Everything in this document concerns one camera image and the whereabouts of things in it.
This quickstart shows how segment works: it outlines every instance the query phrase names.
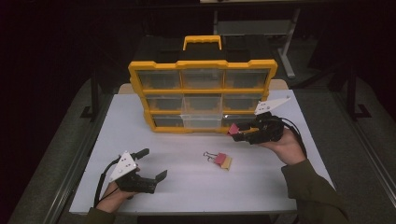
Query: yellow handle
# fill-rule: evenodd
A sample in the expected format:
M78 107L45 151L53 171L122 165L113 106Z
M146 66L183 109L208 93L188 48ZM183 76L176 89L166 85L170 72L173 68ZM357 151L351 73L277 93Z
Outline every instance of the yellow handle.
M183 50L186 50L188 43L218 43L221 49L221 39L219 35L188 35L184 37Z

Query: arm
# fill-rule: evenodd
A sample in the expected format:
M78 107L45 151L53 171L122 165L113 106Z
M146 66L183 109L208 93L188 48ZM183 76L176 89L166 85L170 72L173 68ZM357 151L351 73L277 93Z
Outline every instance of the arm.
M304 156L293 133L285 129L278 142L261 143L287 165L282 167L289 198L297 202L302 223L348 223L340 197L326 179L319 176Z
M116 216L114 213L123 202L137 192L126 192L119 189L115 182L108 184L104 197L95 208L91 208L85 218L85 224L111 224Z

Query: storage organizer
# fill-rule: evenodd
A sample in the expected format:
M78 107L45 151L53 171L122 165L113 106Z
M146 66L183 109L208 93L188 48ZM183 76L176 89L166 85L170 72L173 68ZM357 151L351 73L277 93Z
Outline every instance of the storage organizer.
M277 64L264 35L147 36L128 69L152 131L227 133L255 118Z

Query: olive green sleeve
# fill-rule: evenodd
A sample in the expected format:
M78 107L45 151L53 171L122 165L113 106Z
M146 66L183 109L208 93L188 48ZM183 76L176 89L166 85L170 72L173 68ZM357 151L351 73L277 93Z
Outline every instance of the olive green sleeve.
M318 175L309 160L282 167L289 198L295 199L301 223L348 223L340 196Z
M91 208L88 215L85 217L84 224L112 224L115 219L116 216L112 213Z

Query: white table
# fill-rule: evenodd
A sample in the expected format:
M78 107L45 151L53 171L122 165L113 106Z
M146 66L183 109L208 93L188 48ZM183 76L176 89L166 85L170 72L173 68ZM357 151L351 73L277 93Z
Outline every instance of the white table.
M293 91L270 91L269 100L289 95L291 99L272 111L290 119L300 129L309 160L317 173L330 183L329 174L306 125ZM247 142L235 143L221 133L153 133L143 119L143 108L135 94L115 95L102 130L81 179L70 212L86 214L100 174L125 150L150 153L137 161L143 177L154 178L163 170L168 177L154 194L141 193L126 202L120 213L141 215L275 214L293 212L288 198L284 165L270 150ZM226 153L233 158L230 171L208 162L204 152ZM113 166L107 173L109 178Z

